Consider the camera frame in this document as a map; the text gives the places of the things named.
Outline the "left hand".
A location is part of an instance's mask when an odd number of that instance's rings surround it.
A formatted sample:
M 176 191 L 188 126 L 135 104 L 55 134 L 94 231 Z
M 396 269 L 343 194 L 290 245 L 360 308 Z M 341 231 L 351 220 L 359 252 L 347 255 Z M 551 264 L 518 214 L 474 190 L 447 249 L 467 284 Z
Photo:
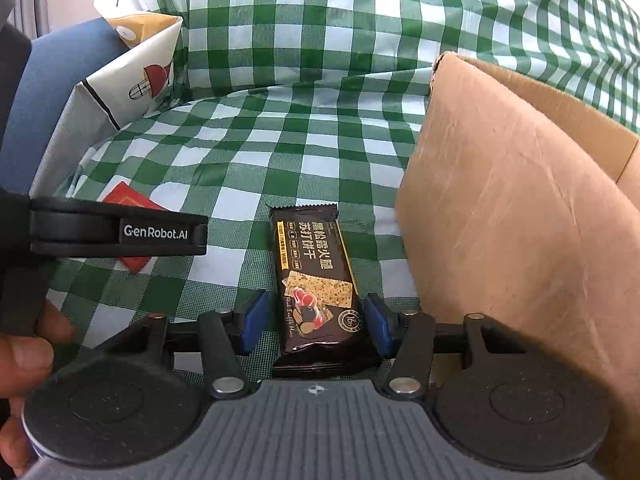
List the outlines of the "left hand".
M 19 477 L 34 460 L 34 452 L 22 425 L 25 396 L 51 373 L 55 344 L 74 339 L 75 327 L 51 304 L 43 303 L 35 336 L 1 335 L 1 458 Z

